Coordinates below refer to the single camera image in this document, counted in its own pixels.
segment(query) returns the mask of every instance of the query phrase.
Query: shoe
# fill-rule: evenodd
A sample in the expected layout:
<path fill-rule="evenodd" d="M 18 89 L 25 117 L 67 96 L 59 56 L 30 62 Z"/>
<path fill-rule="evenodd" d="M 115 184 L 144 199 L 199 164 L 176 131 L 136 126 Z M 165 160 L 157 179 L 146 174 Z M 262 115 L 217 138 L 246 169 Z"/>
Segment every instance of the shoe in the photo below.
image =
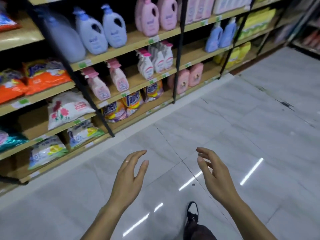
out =
<path fill-rule="evenodd" d="M 191 211 L 190 211 L 190 207 L 191 207 L 193 204 L 196 206 L 197 213 L 194 213 L 194 212 L 191 212 Z M 196 223 L 198 223 L 199 211 L 198 211 L 198 206 L 197 206 L 196 202 L 191 201 L 191 202 L 189 203 L 188 208 L 186 209 L 186 217 L 187 217 L 187 219 L 188 219 L 188 222 L 196 222 Z"/>

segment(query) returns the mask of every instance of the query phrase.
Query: store aisle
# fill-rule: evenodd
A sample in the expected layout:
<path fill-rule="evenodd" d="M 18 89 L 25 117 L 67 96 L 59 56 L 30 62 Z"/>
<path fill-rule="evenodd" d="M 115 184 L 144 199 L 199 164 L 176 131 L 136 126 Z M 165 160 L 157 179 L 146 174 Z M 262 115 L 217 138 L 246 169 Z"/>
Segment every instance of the store aisle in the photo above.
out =
<path fill-rule="evenodd" d="M 279 240 L 319 239 L 319 65 L 289 48 L 276 52 L 0 211 L 1 236 L 79 239 L 109 198 L 124 158 L 147 149 L 142 191 L 112 239 L 182 239 L 186 206 L 194 200 L 199 223 L 218 240 L 240 240 L 206 190 L 195 152 L 203 146 L 225 162 L 240 196 Z"/>

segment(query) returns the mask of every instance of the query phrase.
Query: hand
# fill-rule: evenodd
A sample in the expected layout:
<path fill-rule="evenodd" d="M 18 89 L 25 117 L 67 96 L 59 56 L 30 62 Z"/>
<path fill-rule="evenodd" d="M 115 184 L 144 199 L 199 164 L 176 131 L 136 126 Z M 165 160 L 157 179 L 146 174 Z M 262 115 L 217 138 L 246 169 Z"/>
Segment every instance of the hand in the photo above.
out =
<path fill-rule="evenodd" d="M 198 165 L 203 173 L 205 185 L 210 194 L 224 207 L 232 205 L 234 201 L 241 199 L 233 184 L 227 166 L 218 155 L 207 148 L 198 147 Z"/>
<path fill-rule="evenodd" d="M 124 212 L 141 191 L 149 161 L 142 162 L 136 177 L 134 177 L 134 167 L 137 165 L 138 159 L 146 152 L 147 150 L 131 153 L 118 170 L 108 204 L 112 204 L 120 212 Z"/>

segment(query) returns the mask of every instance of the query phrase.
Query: colorful package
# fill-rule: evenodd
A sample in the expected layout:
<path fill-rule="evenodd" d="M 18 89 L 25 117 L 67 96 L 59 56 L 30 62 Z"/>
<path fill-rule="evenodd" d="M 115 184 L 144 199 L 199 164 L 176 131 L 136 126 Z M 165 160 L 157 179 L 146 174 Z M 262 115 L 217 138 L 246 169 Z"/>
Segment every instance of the colorful package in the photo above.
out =
<path fill-rule="evenodd" d="M 0 153 L 28 142 L 28 139 L 13 128 L 0 125 Z"/>
<path fill-rule="evenodd" d="M 5 12 L 0 11 L 0 32 L 20 28 L 21 25 L 17 24 L 9 18 Z"/>
<path fill-rule="evenodd" d="M 66 91 L 53 97 L 48 105 L 49 125 L 48 130 L 52 130 L 77 118 L 94 113 L 80 92 Z"/>
<path fill-rule="evenodd" d="M 128 117 L 126 107 L 123 104 L 122 100 L 115 101 L 101 108 L 101 112 L 104 115 L 106 121 L 110 123 L 115 123 Z"/>
<path fill-rule="evenodd" d="M 146 103 L 158 99 L 163 94 L 162 80 L 143 88 L 143 90 L 146 93 Z"/>
<path fill-rule="evenodd" d="M 41 92 L 45 89 L 72 81 L 61 62 L 55 60 L 35 60 L 22 64 L 29 88 L 26 95 Z"/>
<path fill-rule="evenodd" d="M 72 126 L 67 130 L 71 149 L 81 145 L 93 137 L 104 134 L 102 129 L 95 127 L 90 120 L 85 120 L 80 124 Z"/>
<path fill-rule="evenodd" d="M 57 135 L 50 136 L 32 146 L 28 170 L 40 167 L 66 153 L 68 150 L 59 137 Z"/>
<path fill-rule="evenodd" d="M 140 108 L 143 104 L 143 99 L 140 91 L 136 91 L 122 99 L 124 105 L 127 107 L 127 115 L 128 117 L 132 115 L 134 112 Z"/>
<path fill-rule="evenodd" d="M 21 72 L 5 69 L 0 72 L 0 104 L 22 96 L 28 90 Z"/>

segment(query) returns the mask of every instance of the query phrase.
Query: dark pants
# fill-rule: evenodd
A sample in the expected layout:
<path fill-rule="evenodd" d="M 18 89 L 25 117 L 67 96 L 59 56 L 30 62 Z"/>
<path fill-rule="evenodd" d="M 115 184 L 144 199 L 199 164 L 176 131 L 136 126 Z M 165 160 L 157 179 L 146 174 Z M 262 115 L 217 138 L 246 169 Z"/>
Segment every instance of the dark pants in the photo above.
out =
<path fill-rule="evenodd" d="M 198 225 L 195 221 L 187 222 L 183 240 L 217 240 L 212 232 L 205 226 Z"/>

